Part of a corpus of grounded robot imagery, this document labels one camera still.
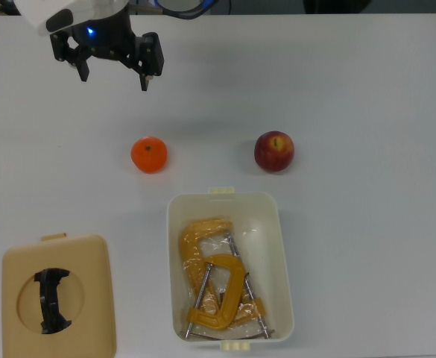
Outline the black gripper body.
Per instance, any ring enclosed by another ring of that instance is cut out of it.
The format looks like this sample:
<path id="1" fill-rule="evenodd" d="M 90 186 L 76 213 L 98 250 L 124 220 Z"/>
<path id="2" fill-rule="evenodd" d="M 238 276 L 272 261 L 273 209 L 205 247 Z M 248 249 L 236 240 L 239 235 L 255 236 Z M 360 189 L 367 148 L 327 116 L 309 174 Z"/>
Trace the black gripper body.
<path id="1" fill-rule="evenodd" d="M 107 18 L 74 25 L 72 37 L 78 44 L 79 53 L 86 58 L 123 60 L 135 57 L 136 35 L 131 28 L 128 6 Z"/>

